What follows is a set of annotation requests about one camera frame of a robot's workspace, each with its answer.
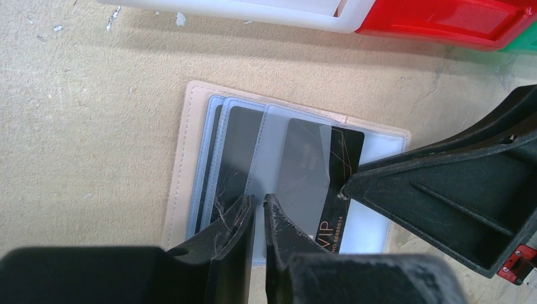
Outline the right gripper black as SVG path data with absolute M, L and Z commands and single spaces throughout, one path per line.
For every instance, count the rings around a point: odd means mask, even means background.
M 469 269 L 536 285 L 536 86 L 448 139 L 362 165 L 342 194 Z

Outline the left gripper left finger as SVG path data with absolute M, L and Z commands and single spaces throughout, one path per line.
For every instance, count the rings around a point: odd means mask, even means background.
M 246 303 L 254 204 L 240 196 L 169 250 L 25 247 L 1 259 L 2 303 Z

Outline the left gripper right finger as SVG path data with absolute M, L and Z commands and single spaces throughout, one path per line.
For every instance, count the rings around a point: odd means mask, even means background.
M 466 303 L 452 269 L 423 254 L 338 255 L 310 239 L 274 194 L 263 203 L 268 303 Z

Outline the black VIP card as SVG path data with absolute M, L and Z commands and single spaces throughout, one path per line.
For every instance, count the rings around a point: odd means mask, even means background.
M 343 126 L 290 119 L 275 195 L 287 217 L 338 253 L 350 207 L 341 188 L 357 172 L 365 134 Z

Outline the beige card holder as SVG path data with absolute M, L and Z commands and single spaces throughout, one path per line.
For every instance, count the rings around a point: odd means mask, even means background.
M 195 235 L 194 216 L 201 211 L 201 205 L 193 200 L 201 195 L 201 171 L 209 167 L 209 136 L 218 124 L 214 111 L 226 98 L 245 100 L 247 104 L 278 104 L 357 127 L 365 133 L 361 164 L 400 154 L 411 140 L 409 130 L 193 80 L 186 87 L 182 108 L 161 242 L 164 249 Z M 386 250 L 390 221 L 385 216 L 355 200 L 350 202 L 349 216 L 345 223 L 332 231 L 325 230 L 315 241 L 330 250 L 327 237 L 336 237 L 339 254 L 376 254 Z

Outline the green plastic bin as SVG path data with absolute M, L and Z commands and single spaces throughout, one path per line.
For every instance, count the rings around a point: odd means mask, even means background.
M 536 54 L 536 23 L 528 27 L 509 45 L 501 49 L 503 53 Z

